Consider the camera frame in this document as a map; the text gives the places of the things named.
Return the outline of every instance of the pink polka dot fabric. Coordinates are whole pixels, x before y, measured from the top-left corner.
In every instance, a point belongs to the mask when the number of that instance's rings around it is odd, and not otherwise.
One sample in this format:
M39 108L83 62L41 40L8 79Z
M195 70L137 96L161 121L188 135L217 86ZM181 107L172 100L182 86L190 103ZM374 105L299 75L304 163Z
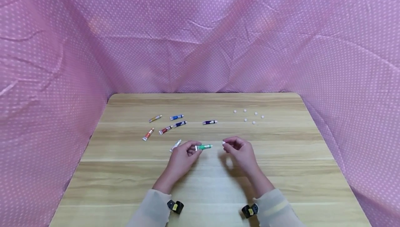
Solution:
M300 94L400 226L400 0L0 0L0 226L48 226L113 93Z

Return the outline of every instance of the wood grain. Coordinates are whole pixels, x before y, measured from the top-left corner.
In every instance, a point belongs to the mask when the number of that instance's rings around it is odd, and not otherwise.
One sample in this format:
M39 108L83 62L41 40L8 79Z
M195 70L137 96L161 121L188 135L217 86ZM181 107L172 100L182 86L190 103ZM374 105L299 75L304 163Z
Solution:
M158 114L163 118L149 124ZM169 120L176 114L188 124L159 135L179 122ZM213 119L218 124L201 123ZM151 127L153 135L141 140ZM307 226L369 226L294 93L113 95L50 226L124 226L168 163L169 149L182 139L214 147L174 187L173 199L185 208L180 216L171 214L168 226L256 227L255 218L239 214L252 201L250 185L221 146L232 135L253 144L261 169Z

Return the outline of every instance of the hand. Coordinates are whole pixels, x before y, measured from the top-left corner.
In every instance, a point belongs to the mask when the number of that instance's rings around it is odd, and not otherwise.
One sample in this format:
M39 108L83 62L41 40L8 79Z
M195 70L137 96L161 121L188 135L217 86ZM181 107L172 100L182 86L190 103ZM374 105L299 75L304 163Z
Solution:
M174 184L190 170L190 167L203 152L203 150L195 151L195 145L201 145L201 143L188 141L173 149L166 169L153 186L154 190L165 194L171 193Z
M239 137L225 138L224 151L230 153L247 175L259 169L253 147L250 142Z
M272 191L274 189L274 185L269 181L269 179L264 175L258 166L256 156L250 142L242 140L239 137L225 138L224 141L226 142L223 144L224 151L226 151L226 153L230 153L242 168L253 187L256 198L260 198L265 193Z

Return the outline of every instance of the sheer sleeve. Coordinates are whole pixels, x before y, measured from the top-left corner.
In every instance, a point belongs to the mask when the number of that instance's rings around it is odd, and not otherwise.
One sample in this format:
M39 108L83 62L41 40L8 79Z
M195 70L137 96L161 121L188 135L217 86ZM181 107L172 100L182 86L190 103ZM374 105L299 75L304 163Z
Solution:
M280 190L274 189L253 201L258 206L260 227L305 227Z
M170 213L169 200L171 195L149 190L126 227L165 227Z

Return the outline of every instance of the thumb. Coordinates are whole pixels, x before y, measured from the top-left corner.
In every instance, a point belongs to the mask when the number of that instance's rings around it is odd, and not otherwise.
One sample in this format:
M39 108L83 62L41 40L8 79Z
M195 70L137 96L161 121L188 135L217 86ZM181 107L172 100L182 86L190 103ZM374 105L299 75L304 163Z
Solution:
M224 143L223 146L224 146L224 148L225 148L230 154L232 154L232 155L235 156L237 150L236 150L235 148L233 148L233 146L231 146L231 145L228 144L228 143Z

